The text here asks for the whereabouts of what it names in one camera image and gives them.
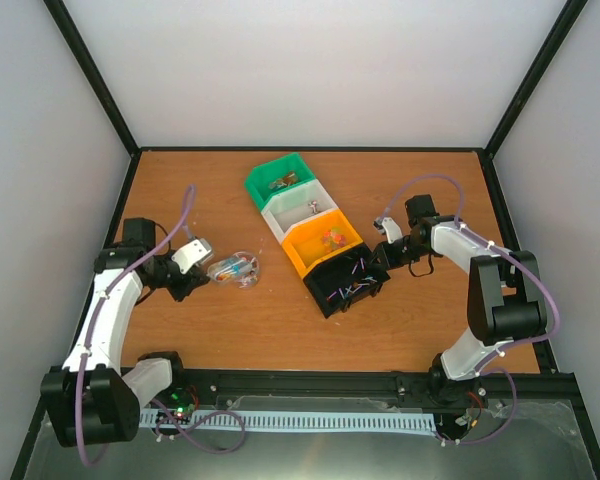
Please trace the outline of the black plastic bin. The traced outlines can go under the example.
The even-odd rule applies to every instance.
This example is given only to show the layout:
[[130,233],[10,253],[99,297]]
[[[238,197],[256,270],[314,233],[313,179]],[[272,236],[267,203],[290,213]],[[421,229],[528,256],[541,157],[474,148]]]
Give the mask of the black plastic bin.
[[390,280],[386,269],[372,260],[364,243],[318,263],[303,283],[325,318],[347,312],[367,297],[375,297]]

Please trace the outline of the metal scoop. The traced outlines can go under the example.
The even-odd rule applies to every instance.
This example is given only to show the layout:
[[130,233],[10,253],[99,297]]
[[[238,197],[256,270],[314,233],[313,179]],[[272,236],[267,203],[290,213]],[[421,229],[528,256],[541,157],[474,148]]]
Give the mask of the metal scoop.
[[247,268],[243,257],[232,255],[224,260],[213,263],[207,269],[207,276],[218,284],[240,281]]

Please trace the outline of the clear plastic cup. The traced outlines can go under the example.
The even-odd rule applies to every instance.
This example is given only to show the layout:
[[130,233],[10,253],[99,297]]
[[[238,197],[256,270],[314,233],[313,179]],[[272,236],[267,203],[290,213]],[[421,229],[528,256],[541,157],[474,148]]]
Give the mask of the clear plastic cup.
[[260,261],[258,257],[248,251],[238,251],[234,256],[239,260],[239,273],[235,282],[241,289],[255,287],[260,279]]

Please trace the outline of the yellow plastic bin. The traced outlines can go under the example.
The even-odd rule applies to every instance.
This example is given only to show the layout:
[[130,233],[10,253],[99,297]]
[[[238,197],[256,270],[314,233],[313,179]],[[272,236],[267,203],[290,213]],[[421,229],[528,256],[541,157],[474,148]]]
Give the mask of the yellow plastic bin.
[[295,224],[281,246],[301,279],[319,264],[363,243],[340,209]]

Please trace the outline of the white plastic bin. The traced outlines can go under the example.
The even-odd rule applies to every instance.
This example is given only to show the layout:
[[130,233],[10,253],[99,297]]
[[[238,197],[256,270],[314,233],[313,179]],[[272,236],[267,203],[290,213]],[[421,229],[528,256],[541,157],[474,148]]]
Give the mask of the white plastic bin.
[[272,195],[261,215],[281,244],[296,226],[337,208],[320,181],[311,180]]

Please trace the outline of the green plastic bin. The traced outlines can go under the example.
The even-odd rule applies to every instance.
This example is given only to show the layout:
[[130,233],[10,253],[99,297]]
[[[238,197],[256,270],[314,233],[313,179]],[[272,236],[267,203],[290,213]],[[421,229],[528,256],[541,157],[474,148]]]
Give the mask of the green plastic bin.
[[262,211],[278,193],[315,180],[313,171],[299,153],[290,153],[254,167],[244,186],[256,207]]

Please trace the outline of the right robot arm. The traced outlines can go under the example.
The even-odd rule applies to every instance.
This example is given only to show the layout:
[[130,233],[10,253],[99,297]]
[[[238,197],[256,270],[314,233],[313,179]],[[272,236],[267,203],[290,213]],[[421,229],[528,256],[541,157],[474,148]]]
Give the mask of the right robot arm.
[[510,251],[485,240],[454,216],[442,216],[429,195],[405,202],[410,232],[384,212],[373,225],[385,237],[374,259],[386,270],[412,268],[424,258],[452,261],[468,275],[467,329],[429,369],[427,390],[433,402],[450,405],[459,389],[480,376],[495,357],[516,343],[546,333],[546,290],[541,287],[536,257]]

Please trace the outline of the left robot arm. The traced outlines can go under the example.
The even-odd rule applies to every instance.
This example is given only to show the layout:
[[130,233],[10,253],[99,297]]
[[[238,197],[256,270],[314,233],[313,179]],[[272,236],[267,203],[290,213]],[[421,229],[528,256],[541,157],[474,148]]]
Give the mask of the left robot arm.
[[157,225],[146,218],[124,221],[120,241],[94,262],[93,292],[82,329],[63,365],[47,373],[41,397],[63,447],[132,440],[141,410],[159,395],[181,400],[188,378],[174,351],[140,357],[129,372],[121,369],[122,349],[136,304],[145,289],[166,290],[183,301],[209,279],[202,266],[213,255],[196,236],[177,250],[157,241]]

